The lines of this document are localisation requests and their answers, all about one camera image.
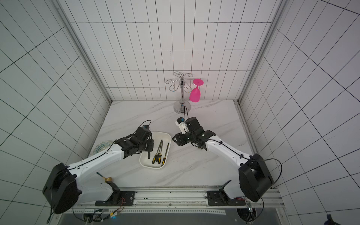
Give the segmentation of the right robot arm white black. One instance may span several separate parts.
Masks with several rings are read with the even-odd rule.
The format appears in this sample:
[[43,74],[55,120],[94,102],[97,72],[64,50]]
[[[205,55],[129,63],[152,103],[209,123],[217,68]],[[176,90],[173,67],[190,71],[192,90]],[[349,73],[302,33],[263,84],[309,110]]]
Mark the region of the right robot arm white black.
[[180,117],[175,124],[181,131],[172,138],[177,145],[184,146],[190,143],[201,150],[225,158],[235,166],[239,183],[228,181],[221,190],[223,199],[245,197],[252,202],[257,202],[274,184],[265,160],[260,155],[249,155],[230,146],[214,132],[204,130],[196,117],[187,120]]

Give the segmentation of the file tool yellow black handle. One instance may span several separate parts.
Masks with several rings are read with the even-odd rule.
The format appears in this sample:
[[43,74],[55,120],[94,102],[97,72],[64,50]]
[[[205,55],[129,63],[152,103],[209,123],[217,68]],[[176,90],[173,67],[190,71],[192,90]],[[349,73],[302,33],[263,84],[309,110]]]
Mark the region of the file tool yellow black handle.
[[155,154],[155,156],[154,156],[154,158],[152,160],[152,164],[155,164],[158,161],[159,146],[158,146],[157,152],[156,152],[156,154]]

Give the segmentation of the white plastic storage tray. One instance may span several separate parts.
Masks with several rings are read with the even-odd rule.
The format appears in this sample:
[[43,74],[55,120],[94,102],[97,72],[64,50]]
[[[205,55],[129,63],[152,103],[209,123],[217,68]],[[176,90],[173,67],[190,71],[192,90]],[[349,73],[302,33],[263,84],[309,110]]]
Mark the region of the white plastic storage tray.
[[[140,165],[145,167],[145,168],[159,170],[159,169],[162,169],[162,168],[165,167],[166,161],[168,159],[168,154],[170,153],[170,147],[171,147],[172,138],[168,133],[163,133],[163,132],[153,132],[152,133],[152,138],[154,140],[154,148],[153,148],[153,151],[151,152],[151,158],[148,159],[148,152],[143,152],[141,154],[141,156],[140,156],[139,162],[140,162]],[[154,156],[155,156],[155,154],[156,154],[156,152],[158,150],[158,146],[160,144],[161,139],[164,140],[163,149],[162,149],[161,163],[158,164],[158,162],[156,162],[155,164],[153,164],[152,160],[153,160],[153,158],[154,158]],[[165,153],[166,153],[168,143],[170,143],[170,145],[169,145],[169,150],[168,150],[168,153],[167,153],[166,161],[165,161],[165,164],[163,166],[161,166],[163,158],[164,158]]]

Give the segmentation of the brass fitting near arm base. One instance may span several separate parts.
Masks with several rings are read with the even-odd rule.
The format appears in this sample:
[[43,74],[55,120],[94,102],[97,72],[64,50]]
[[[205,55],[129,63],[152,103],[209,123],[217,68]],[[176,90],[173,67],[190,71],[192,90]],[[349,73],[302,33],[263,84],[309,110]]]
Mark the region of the brass fitting near arm base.
[[104,178],[105,182],[108,184],[113,182],[112,177],[103,177],[103,178]]

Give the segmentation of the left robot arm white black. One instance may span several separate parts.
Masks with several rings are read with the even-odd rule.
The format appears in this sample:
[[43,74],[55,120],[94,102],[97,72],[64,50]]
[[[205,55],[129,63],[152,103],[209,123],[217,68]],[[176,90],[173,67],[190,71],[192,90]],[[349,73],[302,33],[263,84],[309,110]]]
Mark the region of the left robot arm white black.
[[135,133],[115,140],[109,148],[79,162],[53,167],[42,190],[51,212],[62,214],[77,203],[96,202],[97,205],[116,206],[122,199],[121,190],[110,178],[105,184],[87,186],[87,180],[109,165],[129,156],[151,152],[154,140],[149,125],[137,128]]

